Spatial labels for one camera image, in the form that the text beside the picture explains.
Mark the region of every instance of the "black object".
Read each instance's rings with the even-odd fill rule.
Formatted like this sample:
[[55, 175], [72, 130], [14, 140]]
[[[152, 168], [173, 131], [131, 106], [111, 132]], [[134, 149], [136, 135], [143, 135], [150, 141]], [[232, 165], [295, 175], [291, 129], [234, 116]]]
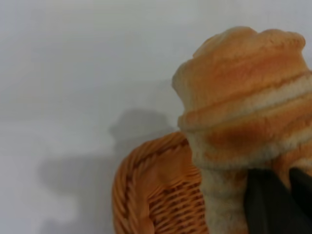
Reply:
[[292, 184], [292, 197], [312, 220], [312, 178], [297, 168], [290, 170], [289, 177]]
[[249, 171], [244, 206], [250, 234], [312, 234], [311, 221], [272, 171]]

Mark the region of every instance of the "wicker basket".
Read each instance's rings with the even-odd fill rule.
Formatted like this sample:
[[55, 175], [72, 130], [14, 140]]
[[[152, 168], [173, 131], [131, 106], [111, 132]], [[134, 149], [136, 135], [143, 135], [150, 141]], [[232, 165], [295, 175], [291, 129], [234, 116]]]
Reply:
[[200, 181], [182, 133], [134, 149], [113, 185], [116, 234], [207, 234]]

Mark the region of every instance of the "golden brown crust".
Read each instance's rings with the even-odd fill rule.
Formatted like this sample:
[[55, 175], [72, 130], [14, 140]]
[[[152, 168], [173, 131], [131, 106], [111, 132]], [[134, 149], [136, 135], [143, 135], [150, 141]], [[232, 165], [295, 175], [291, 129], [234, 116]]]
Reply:
[[177, 70], [173, 87], [186, 112], [245, 95], [308, 70], [297, 33], [245, 27], [208, 40]]
[[[189, 111], [179, 117], [178, 125], [184, 131], [212, 127], [218, 123], [228, 121], [229, 119], [247, 115], [257, 109], [261, 109], [263, 106], [270, 106], [270, 103], [279, 104], [279, 102], [285, 102], [287, 99], [296, 98], [298, 95], [300, 96], [301, 93], [298, 93], [296, 88], [302, 85], [310, 86], [308, 81], [306, 81], [305, 84], [300, 83], [302, 80], [308, 79], [312, 79], [310, 71], [290, 78], [280, 84], [265, 87], [262, 90], [251, 90], [250, 93], [232, 98], [227, 102]], [[307, 87], [302, 94], [310, 90], [311, 88]], [[277, 91], [282, 91], [279, 99], [276, 99], [279, 95]]]

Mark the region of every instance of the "bread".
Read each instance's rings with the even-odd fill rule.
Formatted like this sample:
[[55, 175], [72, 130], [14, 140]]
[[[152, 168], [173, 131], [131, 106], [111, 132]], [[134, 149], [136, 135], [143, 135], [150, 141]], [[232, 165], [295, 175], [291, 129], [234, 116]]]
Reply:
[[210, 234], [248, 233], [247, 169], [271, 167], [289, 185], [285, 173], [312, 139], [304, 46], [297, 33], [235, 27], [205, 41], [173, 76], [185, 109], [178, 125], [202, 173]]

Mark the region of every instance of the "white wall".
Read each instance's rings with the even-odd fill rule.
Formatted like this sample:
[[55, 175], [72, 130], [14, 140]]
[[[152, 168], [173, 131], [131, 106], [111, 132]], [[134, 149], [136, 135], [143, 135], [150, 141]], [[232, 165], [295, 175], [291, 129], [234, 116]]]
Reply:
[[0, 0], [0, 233], [112, 234], [111, 186], [171, 132], [175, 69], [236, 25], [302, 33], [311, 0]]

